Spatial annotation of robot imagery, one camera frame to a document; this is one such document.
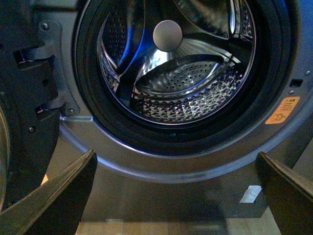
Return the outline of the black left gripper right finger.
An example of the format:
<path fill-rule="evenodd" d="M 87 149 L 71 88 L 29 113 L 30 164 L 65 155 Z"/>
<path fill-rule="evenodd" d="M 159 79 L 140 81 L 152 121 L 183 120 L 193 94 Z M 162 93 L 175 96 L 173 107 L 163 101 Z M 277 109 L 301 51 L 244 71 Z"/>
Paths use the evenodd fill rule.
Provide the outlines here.
<path fill-rule="evenodd" d="M 274 220 L 283 235 L 313 233 L 313 182 L 259 152 L 257 175 Z"/>

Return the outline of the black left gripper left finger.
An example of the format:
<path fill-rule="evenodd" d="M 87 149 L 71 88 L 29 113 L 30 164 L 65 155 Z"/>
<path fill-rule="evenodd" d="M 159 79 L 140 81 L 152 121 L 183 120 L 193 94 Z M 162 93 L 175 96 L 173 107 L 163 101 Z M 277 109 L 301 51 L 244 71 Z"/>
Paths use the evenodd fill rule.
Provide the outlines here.
<path fill-rule="evenodd" d="M 89 150 L 0 214 L 2 235 L 73 235 L 88 202 L 97 155 Z"/>

